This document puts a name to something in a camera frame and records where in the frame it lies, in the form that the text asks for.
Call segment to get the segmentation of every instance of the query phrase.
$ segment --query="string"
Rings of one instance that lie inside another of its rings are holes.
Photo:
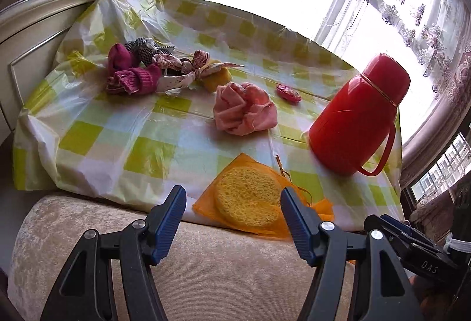
[[[283,176],[284,178],[286,178],[285,174],[288,175],[288,178],[290,179],[291,184],[294,184],[294,183],[293,183],[293,180],[291,180],[291,175],[290,175],[290,173],[289,173],[288,171],[285,171],[285,170],[283,169],[283,164],[281,163],[281,160],[280,160],[280,156],[279,156],[279,155],[276,155],[276,162],[278,163],[278,167],[280,167],[281,176]],[[309,195],[309,197],[311,198],[311,202],[310,202],[309,204],[312,205],[312,204],[313,204],[313,199],[312,199],[311,193],[310,193],[307,189],[304,189],[304,188],[302,188],[302,187],[300,187],[300,186],[298,186],[298,185],[295,185],[295,186],[296,186],[298,189],[300,189],[301,191],[306,192],[306,193]]]

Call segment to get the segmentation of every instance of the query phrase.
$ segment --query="orange mesh bag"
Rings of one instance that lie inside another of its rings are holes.
[[[193,209],[232,229],[289,238],[288,225],[280,207],[280,193],[285,187],[292,187],[309,206],[299,187],[242,153],[216,176]],[[322,220],[334,220],[332,205],[327,199],[311,206]]]

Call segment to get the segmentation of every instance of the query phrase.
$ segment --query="blue gripper pad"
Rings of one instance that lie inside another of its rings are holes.
[[[402,224],[399,220],[396,220],[394,217],[391,217],[388,214],[383,214],[380,218],[387,221],[389,224],[394,225],[396,228],[399,228],[405,234],[412,236],[411,229],[407,225]]]
[[[152,259],[155,264],[168,255],[186,206],[187,194],[182,186],[173,187],[165,202],[158,206],[162,207],[164,212],[160,213],[161,220],[154,231],[155,248],[152,252]]]
[[[299,256],[310,266],[314,266],[314,247],[319,243],[318,226],[321,219],[312,208],[303,205],[292,188],[285,188],[281,192],[280,204]]]

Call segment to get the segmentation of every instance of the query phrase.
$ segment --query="plastic tablecloth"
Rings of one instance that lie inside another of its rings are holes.
[[[174,45],[176,56],[206,50],[212,59],[243,64],[231,70],[233,80],[253,82],[269,93],[278,126],[243,137],[218,131],[215,94],[197,83],[165,94],[107,95],[110,47],[142,36]],[[278,170],[279,155],[293,183],[314,201],[332,202],[343,229],[362,229],[369,214],[403,220],[399,115],[393,150],[376,177],[338,177],[306,143],[312,122],[357,73],[300,34],[235,8],[201,0],[96,0],[68,31],[55,68],[20,113],[15,185],[58,187],[147,211],[179,184],[188,195],[183,219],[205,223],[191,206],[231,160],[244,152]],[[302,102],[294,106],[279,98],[279,82],[295,88]],[[366,168],[374,168],[383,148]]]

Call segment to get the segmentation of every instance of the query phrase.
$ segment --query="beige sofa armrest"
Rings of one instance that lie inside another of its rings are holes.
[[[123,229],[144,214],[67,196],[41,199],[16,238],[8,295],[26,321],[39,320],[49,291],[81,234]],[[295,320],[314,269],[292,242],[181,222],[167,258],[152,267],[169,320]],[[112,275],[120,320],[128,320],[119,264]],[[353,283],[347,263],[336,320],[346,320]]]

